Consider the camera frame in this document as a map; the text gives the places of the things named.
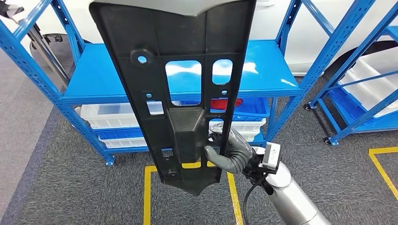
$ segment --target yellow floor tape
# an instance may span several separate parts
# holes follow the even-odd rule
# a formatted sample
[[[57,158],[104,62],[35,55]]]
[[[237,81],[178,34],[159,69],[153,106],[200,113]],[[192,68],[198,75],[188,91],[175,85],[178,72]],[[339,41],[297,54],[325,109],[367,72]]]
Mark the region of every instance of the yellow floor tape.
[[[199,168],[200,162],[183,164],[183,168]],[[145,167],[144,174],[144,222],[143,225],[151,224],[151,173],[156,172],[156,166],[150,165]],[[237,190],[235,186],[235,178],[231,173],[227,173],[228,184],[230,186],[232,207],[234,209],[236,225],[243,225],[242,213],[240,211],[239,199],[237,197]]]
[[[377,170],[382,175],[384,181],[387,183],[388,187],[394,194],[395,198],[398,201],[398,191],[394,184],[391,182],[390,178],[384,171],[382,165],[380,165],[379,160],[376,158],[376,154],[384,154],[384,153],[398,153],[398,147],[391,147],[391,148],[381,148],[381,149],[369,149],[369,156],[372,162],[375,164]]]

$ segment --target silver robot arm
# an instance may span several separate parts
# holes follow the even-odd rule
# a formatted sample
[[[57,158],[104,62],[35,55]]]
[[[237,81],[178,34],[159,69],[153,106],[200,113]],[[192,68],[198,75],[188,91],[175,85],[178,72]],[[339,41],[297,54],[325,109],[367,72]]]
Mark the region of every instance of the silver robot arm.
[[[216,127],[210,127],[210,130],[216,134],[222,132]],[[227,169],[230,173],[241,172],[252,184],[262,186],[286,225],[330,225],[330,222],[292,178],[286,165],[280,162],[281,146],[279,144],[268,142],[266,148],[248,149],[247,142],[242,140],[244,140],[242,136],[231,129],[227,157],[218,155],[213,148],[206,146],[207,159],[219,168]]]
[[[330,225],[291,177],[285,164],[280,162],[276,174],[267,175],[265,180],[273,189],[268,197],[287,225]]]

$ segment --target white plastic bin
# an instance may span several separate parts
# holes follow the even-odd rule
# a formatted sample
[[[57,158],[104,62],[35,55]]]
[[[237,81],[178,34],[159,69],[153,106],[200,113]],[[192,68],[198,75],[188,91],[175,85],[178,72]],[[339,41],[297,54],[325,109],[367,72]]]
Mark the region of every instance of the white plastic bin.
[[[259,132],[239,132],[248,142],[254,141],[254,137],[259,134]],[[134,137],[134,138],[121,138],[121,139],[107,139],[101,140],[107,148],[129,148],[129,147],[143,147],[146,146],[144,137]]]
[[[161,102],[148,102],[148,109],[152,115],[163,114]],[[130,103],[82,105],[80,117],[93,129],[139,127]]]
[[[347,71],[339,84],[398,70],[398,47],[362,56],[354,67]],[[366,110],[370,110],[398,89],[398,73],[343,87],[352,94]],[[398,100],[385,107],[374,117],[378,118],[398,110]]]
[[[210,121],[209,125],[219,124],[217,121]],[[234,128],[240,134],[245,132],[249,132],[250,134],[255,134],[254,136],[260,133],[260,127],[266,123],[266,118],[263,118],[261,121],[233,121],[231,123],[231,127]]]

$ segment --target round hole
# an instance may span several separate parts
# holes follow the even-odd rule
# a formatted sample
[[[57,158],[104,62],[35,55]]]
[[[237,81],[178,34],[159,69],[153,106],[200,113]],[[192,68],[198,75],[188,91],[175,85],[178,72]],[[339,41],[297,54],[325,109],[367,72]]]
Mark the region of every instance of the round hole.
[[[146,58],[145,58],[145,56],[140,55],[140,56],[137,57],[137,60],[138,60],[138,62],[140,62],[141,64],[146,63]]]

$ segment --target black plastic panel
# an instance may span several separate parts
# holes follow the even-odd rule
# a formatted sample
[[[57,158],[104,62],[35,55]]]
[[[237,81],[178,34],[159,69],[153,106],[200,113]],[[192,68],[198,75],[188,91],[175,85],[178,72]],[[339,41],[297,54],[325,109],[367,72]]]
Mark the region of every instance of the black plastic panel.
[[[220,181],[221,170],[207,167],[203,148],[220,146],[220,154],[225,153],[254,7],[255,1],[234,1],[193,17],[108,3],[90,5],[163,183],[199,195]],[[145,56],[146,63],[138,56]],[[219,59],[233,63],[230,82],[224,85],[212,82],[213,63]],[[165,66],[174,60],[201,63],[199,105],[171,103]],[[210,113],[210,100],[225,97],[226,112]],[[162,102],[163,115],[149,113],[150,100]],[[208,140],[208,122],[213,118],[222,118],[223,130],[228,131],[217,143]],[[173,149],[173,156],[163,157],[161,149],[167,148]],[[181,163],[199,158],[200,168],[182,168]]]

